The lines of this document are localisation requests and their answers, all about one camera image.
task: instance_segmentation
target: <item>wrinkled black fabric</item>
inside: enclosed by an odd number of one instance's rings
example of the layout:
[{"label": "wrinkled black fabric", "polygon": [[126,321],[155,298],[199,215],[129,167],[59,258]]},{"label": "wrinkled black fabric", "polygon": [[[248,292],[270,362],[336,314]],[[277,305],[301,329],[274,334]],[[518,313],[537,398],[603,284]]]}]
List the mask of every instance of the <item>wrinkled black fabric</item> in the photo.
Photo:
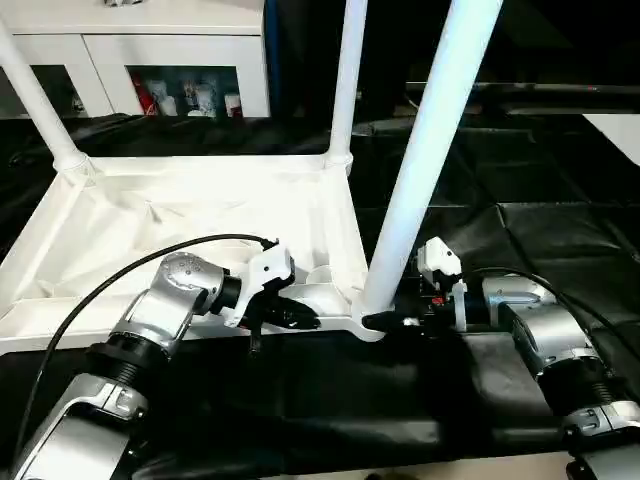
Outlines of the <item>wrinkled black fabric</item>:
[{"label": "wrinkled black fabric", "polygon": [[[215,125],[114,116],[70,124],[99,156],[318,153],[328,131],[304,124]],[[360,125],[350,185],[371,258],[410,122]],[[29,122],[3,122],[0,216],[5,251],[53,178]],[[620,325],[640,348],[640,168],[581,117],[464,120],[416,247],[439,235],[465,268],[547,277]],[[407,267],[400,293],[415,292]],[[607,332],[599,343],[640,394],[638,366]],[[424,463],[560,448],[558,422],[501,333],[437,340],[347,333],[183,344],[135,441],[134,478],[247,478]],[[40,353],[0,357],[0,465],[12,451]],[[46,414],[83,361],[55,355],[34,412]]]}]

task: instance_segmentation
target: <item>white metal frame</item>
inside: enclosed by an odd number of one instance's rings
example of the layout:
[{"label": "white metal frame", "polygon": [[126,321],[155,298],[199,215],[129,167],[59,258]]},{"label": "white metal frame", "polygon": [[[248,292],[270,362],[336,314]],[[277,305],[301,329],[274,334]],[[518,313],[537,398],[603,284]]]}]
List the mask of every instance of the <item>white metal frame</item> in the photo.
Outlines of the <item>white metal frame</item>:
[{"label": "white metal frame", "polygon": [[[363,314],[384,311],[391,307],[501,4],[502,0],[452,0],[364,292],[359,300],[353,302],[352,318],[348,322],[338,319],[332,324],[331,320],[327,319],[327,323],[335,327],[331,329],[348,329],[363,340],[374,341],[381,338],[377,332],[364,329],[359,320]],[[311,159],[307,157],[307,160],[324,165],[325,168],[348,165],[352,160],[351,130],[366,9],[367,0],[347,1],[331,144],[327,153]],[[59,172],[73,175],[76,169],[91,168],[92,165],[106,161],[122,161],[89,159],[76,148],[33,72],[16,49],[11,35],[2,24],[0,61],[53,153],[54,166]],[[242,157],[228,158],[236,164],[242,162]],[[265,163],[276,161],[297,168],[295,158],[292,157],[245,158],[263,158]],[[206,161],[206,158],[184,157],[178,160],[197,165],[200,161]],[[136,168],[135,163],[129,164],[132,165],[131,168]]]},{"label": "white metal frame", "polygon": [[268,117],[263,38],[212,35],[85,35],[116,112],[142,115],[127,66],[235,67],[246,117]]}]

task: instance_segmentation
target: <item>white cabinet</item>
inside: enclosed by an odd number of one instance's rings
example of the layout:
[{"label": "white cabinet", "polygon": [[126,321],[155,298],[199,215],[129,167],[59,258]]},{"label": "white cabinet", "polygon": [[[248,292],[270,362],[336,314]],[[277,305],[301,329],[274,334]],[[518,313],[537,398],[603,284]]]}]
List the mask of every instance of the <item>white cabinet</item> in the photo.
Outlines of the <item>white cabinet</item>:
[{"label": "white cabinet", "polygon": [[263,10],[264,0],[0,1],[27,60],[64,65],[69,78],[59,68],[49,75],[77,91],[88,116],[187,114],[198,100],[225,113],[225,95],[239,97],[246,117],[269,116]]},{"label": "white cabinet", "polygon": [[[211,78],[217,84],[218,113],[224,111],[224,94],[239,93],[245,117],[269,116],[262,37],[86,35],[85,42],[116,112],[145,113],[134,88],[136,80],[156,98],[150,82],[160,84],[162,95],[169,89],[177,112],[186,114],[186,102],[191,101],[186,97],[194,92],[185,93],[185,88]],[[166,68],[145,68],[161,66]]]},{"label": "white cabinet", "polygon": [[[62,117],[113,113],[81,35],[16,35],[15,40]],[[4,72],[0,95],[0,118],[26,116]]]}]

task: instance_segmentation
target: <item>black tablecloth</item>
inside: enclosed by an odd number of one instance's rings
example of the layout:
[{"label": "black tablecloth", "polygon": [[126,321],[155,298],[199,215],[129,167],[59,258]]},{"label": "black tablecloth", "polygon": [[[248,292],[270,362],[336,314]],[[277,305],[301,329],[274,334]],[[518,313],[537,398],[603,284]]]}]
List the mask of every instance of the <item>black tablecloth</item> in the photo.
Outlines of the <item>black tablecloth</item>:
[{"label": "black tablecloth", "polygon": [[[108,117],[69,124],[90,155],[318,153],[325,129],[272,121]],[[373,253],[408,139],[406,121],[359,125],[350,184]],[[29,122],[3,122],[0,214],[6,253],[53,178]],[[640,167],[581,117],[466,118],[416,245],[439,235],[465,268],[512,266],[606,314],[640,347]],[[402,290],[417,274],[407,267]],[[638,366],[597,329],[640,394]],[[558,423],[510,336],[436,340],[347,333],[185,343],[131,462],[136,478],[255,477],[425,463],[560,448]],[[39,353],[0,357],[0,465],[6,465]],[[82,364],[56,354],[34,421]]]}]

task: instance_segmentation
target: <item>black table surface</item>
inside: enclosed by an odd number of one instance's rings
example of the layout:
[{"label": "black table surface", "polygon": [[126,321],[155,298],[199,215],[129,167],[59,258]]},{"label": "black table surface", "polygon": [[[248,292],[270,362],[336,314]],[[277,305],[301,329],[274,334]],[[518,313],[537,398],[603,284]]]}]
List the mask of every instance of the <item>black table surface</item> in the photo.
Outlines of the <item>black table surface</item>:
[{"label": "black table surface", "polygon": [[[371,257],[410,125],[358,125],[350,185]],[[73,121],[94,156],[305,154],[324,128],[255,121],[113,116]],[[3,122],[3,254],[54,172],[30,122]],[[416,246],[438,235],[464,268],[511,266],[545,276],[606,314],[640,347],[640,167],[581,117],[465,118]],[[415,291],[407,267],[401,294]],[[593,319],[616,371],[640,394],[638,366]],[[501,332],[437,339],[347,333],[185,342],[127,468],[135,478],[256,477],[561,448],[558,421]],[[6,467],[40,353],[0,357],[0,468]],[[58,352],[34,426],[83,363]]]}]

